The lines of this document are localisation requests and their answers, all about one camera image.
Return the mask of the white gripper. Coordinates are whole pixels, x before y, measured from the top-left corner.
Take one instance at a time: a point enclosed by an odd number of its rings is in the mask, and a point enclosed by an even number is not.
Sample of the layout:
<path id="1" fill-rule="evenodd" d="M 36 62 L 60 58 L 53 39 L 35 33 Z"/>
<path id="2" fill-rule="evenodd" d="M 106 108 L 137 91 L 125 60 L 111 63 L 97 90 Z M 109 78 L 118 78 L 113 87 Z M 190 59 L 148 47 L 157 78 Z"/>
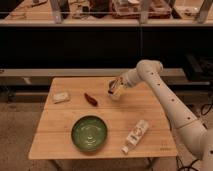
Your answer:
<path id="1" fill-rule="evenodd" d="M 124 93 L 125 88 L 130 88 L 133 86 L 129 74 L 123 73 L 120 76 L 118 76 L 117 85 L 118 87 L 114 90 L 113 95 L 116 97 L 120 97 Z"/>

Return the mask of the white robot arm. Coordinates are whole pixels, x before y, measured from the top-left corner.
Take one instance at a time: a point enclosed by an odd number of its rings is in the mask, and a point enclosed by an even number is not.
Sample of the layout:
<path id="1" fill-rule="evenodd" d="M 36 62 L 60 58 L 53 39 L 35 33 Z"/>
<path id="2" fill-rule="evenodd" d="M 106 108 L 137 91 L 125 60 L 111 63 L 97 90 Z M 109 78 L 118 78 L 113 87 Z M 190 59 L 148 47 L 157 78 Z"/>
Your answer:
<path id="1" fill-rule="evenodd" d="M 213 171 L 213 129 L 207 129 L 191 110 L 164 83 L 159 73 L 163 65 L 157 60 L 141 60 L 134 69 L 109 83 L 108 92 L 120 98 L 121 92 L 144 81 L 173 122 L 187 149 L 202 161 L 201 171 Z"/>

